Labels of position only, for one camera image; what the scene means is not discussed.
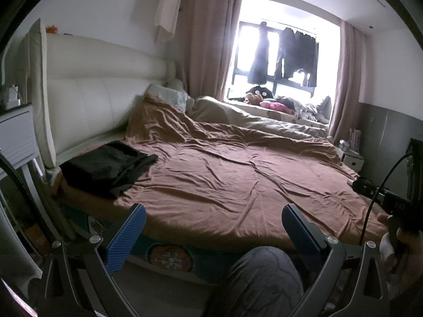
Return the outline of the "person's right hand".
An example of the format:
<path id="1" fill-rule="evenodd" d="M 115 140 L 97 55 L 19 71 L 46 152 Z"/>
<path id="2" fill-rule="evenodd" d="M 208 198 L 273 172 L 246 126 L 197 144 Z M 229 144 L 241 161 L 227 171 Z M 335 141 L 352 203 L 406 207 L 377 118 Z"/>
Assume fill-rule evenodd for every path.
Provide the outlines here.
<path id="1" fill-rule="evenodd" d="M 391 236 L 392 228 L 389 223 L 393 217 L 379 213 L 377 220 L 389 230 L 382 237 L 380 257 L 384 265 L 389 295 L 391 298 L 396 298 L 422 277 L 422 231 L 417 235 L 410 235 L 399 227 L 396 235 Z"/>

